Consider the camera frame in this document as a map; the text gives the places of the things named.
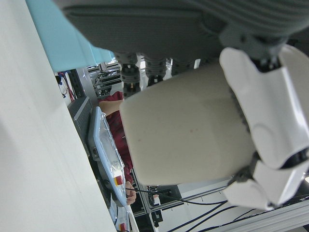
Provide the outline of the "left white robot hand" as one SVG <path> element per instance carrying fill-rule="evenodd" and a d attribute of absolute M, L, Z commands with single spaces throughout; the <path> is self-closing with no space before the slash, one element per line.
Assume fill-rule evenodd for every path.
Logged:
<path fill-rule="evenodd" d="M 287 44 L 306 0 L 57 0 L 121 63 L 120 114 L 144 185 L 230 177 L 232 205 L 271 210 L 309 167 L 309 59 Z"/>

